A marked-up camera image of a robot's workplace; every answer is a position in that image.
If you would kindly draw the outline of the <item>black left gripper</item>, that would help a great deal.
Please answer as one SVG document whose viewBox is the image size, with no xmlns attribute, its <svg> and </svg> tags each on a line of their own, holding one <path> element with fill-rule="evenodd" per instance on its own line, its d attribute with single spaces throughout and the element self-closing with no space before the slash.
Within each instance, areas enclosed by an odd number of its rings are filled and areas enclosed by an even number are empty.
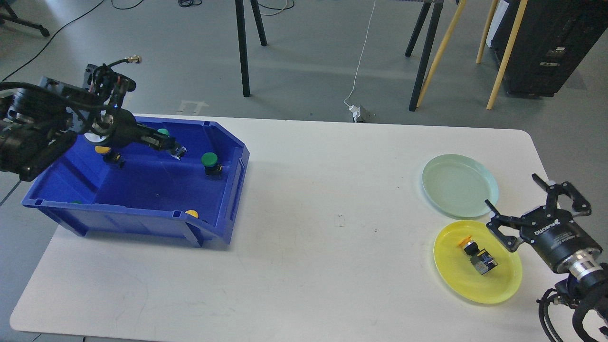
<svg viewBox="0 0 608 342">
<path fill-rule="evenodd" d="M 130 143 L 140 143 L 148 147 L 178 154 L 179 146 L 174 138 L 161 138 L 157 130 L 136 121 L 130 111 L 120 109 L 111 115 L 112 120 L 105 132 L 102 146 L 121 149 Z"/>
</svg>

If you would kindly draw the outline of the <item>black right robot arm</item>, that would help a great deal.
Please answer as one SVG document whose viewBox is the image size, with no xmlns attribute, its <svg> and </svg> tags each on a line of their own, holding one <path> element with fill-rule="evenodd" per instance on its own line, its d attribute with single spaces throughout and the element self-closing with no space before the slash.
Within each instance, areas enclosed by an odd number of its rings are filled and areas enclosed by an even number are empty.
<svg viewBox="0 0 608 342">
<path fill-rule="evenodd" d="M 597 261 L 602 247 L 575 222 L 575 217 L 591 214 L 591 204 L 568 181 L 547 184 L 537 174 L 532 179 L 546 192 L 546 203 L 513 217 L 500 214 L 486 200 L 494 214 L 487 227 L 509 252 L 528 243 L 551 271 L 568 274 L 538 300 L 539 320 L 548 339 L 561 340 L 549 317 L 549 304 L 558 303 L 574 310 L 575 333 L 582 341 L 591 342 L 593 338 L 583 325 L 586 314 L 595 310 L 607 318 L 607 264 Z"/>
</svg>

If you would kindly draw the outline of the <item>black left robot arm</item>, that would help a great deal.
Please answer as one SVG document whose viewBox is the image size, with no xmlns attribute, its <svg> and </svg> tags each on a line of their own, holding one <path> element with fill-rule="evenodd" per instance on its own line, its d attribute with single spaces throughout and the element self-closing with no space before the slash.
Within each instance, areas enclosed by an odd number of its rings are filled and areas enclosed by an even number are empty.
<svg viewBox="0 0 608 342">
<path fill-rule="evenodd" d="M 82 135 L 94 146 L 104 162 L 124 165 L 119 153 L 131 143 L 156 151 L 166 151 L 180 160 L 187 149 L 164 129 L 139 123 L 123 108 L 135 81 L 113 70 L 124 63 L 140 63 L 131 56 L 110 64 L 88 65 L 83 86 L 77 87 L 50 78 L 39 85 L 2 82 L 2 90 L 13 90 L 1 98 L 0 168 L 33 181 Z"/>
</svg>

